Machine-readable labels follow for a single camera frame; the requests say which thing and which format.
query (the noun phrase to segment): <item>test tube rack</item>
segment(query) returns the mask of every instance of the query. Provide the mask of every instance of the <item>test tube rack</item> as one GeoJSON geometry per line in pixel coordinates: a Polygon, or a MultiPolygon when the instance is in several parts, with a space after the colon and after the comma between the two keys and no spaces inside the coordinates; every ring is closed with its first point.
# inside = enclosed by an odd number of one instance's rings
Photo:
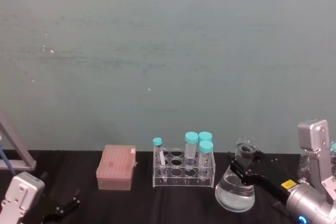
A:
{"type": "Polygon", "coordinates": [[[184,148],[163,148],[165,165],[161,165],[160,158],[153,154],[153,187],[155,186],[206,186],[214,187],[216,164],[214,154],[205,167],[206,177],[198,174],[199,155],[196,152],[193,166],[187,166],[184,148]]]}

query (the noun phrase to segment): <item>erlenmeyer flask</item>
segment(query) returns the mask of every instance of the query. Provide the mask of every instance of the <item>erlenmeyer flask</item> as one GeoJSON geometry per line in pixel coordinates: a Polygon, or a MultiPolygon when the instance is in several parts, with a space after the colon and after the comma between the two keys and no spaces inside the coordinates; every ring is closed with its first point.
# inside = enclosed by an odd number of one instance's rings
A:
{"type": "MultiPolygon", "coordinates": [[[[248,166],[255,152],[251,140],[241,137],[236,140],[235,144],[236,159],[243,166],[248,166]]],[[[255,201],[253,185],[243,185],[230,167],[216,186],[215,196],[222,207],[232,212],[245,212],[253,206],[255,201]]]]}

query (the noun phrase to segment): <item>pipette tip box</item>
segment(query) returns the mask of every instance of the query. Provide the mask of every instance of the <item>pipette tip box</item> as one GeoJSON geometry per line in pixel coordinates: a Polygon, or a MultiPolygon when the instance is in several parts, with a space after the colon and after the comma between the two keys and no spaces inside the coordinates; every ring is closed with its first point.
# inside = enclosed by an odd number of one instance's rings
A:
{"type": "Polygon", "coordinates": [[[106,145],[96,171],[100,190],[131,190],[135,145],[106,145]]]}

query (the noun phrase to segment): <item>black tablecloth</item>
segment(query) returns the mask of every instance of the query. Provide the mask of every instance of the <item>black tablecloth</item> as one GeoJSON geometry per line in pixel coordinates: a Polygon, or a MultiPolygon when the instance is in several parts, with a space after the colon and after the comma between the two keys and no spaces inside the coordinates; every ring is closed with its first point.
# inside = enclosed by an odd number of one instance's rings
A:
{"type": "MultiPolygon", "coordinates": [[[[44,179],[46,193],[60,203],[69,200],[77,189],[80,207],[62,223],[80,224],[292,224],[284,214],[276,211],[276,202],[267,192],[256,187],[256,202],[245,213],[233,213],[222,208],[216,201],[214,188],[201,187],[152,187],[152,152],[137,152],[130,191],[98,190],[96,169],[101,152],[32,151],[37,168],[32,173],[44,179]]],[[[227,154],[215,153],[216,179],[228,168],[227,154]]],[[[293,175],[298,167],[299,155],[273,155],[293,175]]],[[[4,198],[11,180],[8,171],[0,171],[0,197],[4,198]]]]}

